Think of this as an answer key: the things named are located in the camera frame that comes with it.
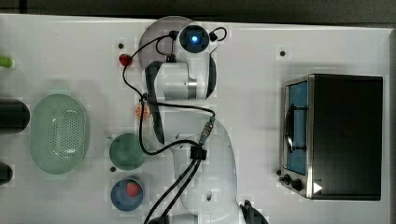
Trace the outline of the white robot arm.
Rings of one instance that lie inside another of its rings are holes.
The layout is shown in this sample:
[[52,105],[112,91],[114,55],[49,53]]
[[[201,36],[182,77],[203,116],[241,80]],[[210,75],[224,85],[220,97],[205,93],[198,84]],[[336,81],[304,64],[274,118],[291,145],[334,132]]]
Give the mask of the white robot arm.
[[171,53],[145,68],[146,102],[153,130],[173,156],[176,181],[160,197],[176,195],[155,217],[155,203],[144,224],[269,224],[250,201],[236,200],[237,174],[233,146],[216,112],[188,100],[205,100],[216,88],[212,52],[220,38],[191,22],[167,34]]

